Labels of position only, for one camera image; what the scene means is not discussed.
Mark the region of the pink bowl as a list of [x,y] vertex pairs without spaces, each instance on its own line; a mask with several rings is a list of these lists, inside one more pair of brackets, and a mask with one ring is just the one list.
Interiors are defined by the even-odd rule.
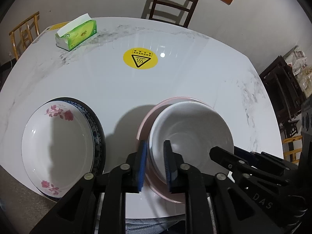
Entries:
[[155,167],[153,166],[152,162],[152,151],[151,147],[149,146],[149,134],[152,128],[152,125],[158,115],[167,107],[170,105],[173,105],[175,103],[180,102],[186,102],[186,101],[192,101],[204,104],[208,106],[206,103],[189,97],[172,97],[169,99],[165,99],[162,102],[158,103],[157,105],[153,106],[152,109],[146,114],[144,117],[142,123],[139,126],[139,129],[137,131],[137,144],[139,144],[139,141],[146,140],[147,141],[147,147],[148,147],[148,156],[146,160],[146,167],[145,167],[145,182],[149,186],[149,188],[157,194],[159,197],[161,197],[164,200],[167,200],[172,203],[179,203],[179,204],[185,204],[185,197],[182,193],[176,193],[171,194],[167,190],[167,184],[166,182],[163,182],[160,175],[157,173]]

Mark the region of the white floral plate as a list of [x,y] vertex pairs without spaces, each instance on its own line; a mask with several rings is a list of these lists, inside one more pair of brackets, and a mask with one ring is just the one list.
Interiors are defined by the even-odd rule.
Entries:
[[44,195],[62,198],[91,171],[95,140],[88,119],[73,104],[49,101],[25,125],[21,152],[28,178]]

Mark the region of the light bamboo chair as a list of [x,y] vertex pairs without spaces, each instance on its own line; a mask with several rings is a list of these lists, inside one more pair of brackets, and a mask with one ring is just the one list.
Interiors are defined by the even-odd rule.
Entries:
[[34,41],[34,39],[38,37],[40,34],[39,15],[40,15],[39,11],[35,12],[9,32],[8,35],[10,36],[13,54],[16,60],[19,59],[22,53],[19,54],[18,52],[15,32],[19,32],[20,35],[19,39],[22,46],[22,51],[25,51],[27,47]]

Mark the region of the yellow round warning sticker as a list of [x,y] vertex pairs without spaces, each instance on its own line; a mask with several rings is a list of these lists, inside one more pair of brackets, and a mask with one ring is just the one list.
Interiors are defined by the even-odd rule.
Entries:
[[134,69],[146,70],[151,69],[158,63],[157,55],[145,48],[132,48],[127,50],[123,55],[124,62]]

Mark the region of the yellow edge sticker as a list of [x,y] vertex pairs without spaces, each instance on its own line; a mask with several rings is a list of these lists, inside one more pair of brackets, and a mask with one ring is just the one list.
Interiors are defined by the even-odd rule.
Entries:
[[68,24],[68,23],[69,23],[69,21],[52,25],[52,26],[50,26],[49,30],[52,31],[52,30],[55,30],[55,29],[60,29],[63,26],[65,26],[66,24]]

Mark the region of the green tissue box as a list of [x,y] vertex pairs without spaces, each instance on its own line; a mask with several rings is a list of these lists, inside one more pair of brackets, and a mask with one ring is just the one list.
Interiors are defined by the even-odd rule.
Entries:
[[70,21],[56,32],[56,46],[71,51],[96,33],[97,22],[86,13]]

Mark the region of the dark wooden side furniture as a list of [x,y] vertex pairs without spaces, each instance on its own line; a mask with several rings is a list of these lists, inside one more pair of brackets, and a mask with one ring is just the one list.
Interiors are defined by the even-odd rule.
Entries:
[[278,56],[261,74],[278,125],[284,126],[301,113],[306,96],[299,86],[292,68]]

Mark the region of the white ceramic bowl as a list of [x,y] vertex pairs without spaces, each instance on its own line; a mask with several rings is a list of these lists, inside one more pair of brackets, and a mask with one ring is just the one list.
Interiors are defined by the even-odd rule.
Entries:
[[163,182],[166,182],[165,140],[171,142],[173,152],[182,155],[184,162],[198,168],[201,173],[229,174],[226,168],[210,159],[209,152],[215,146],[234,152],[228,125],[210,106],[192,101],[175,103],[164,109],[154,121],[148,142],[153,166]]

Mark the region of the dark blue patterned plate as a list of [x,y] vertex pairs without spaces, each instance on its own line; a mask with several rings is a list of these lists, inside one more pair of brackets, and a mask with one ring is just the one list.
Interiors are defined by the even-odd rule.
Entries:
[[94,113],[82,101],[59,97],[48,101],[52,109],[49,178],[40,192],[59,201],[86,173],[102,174],[106,159],[105,134]]

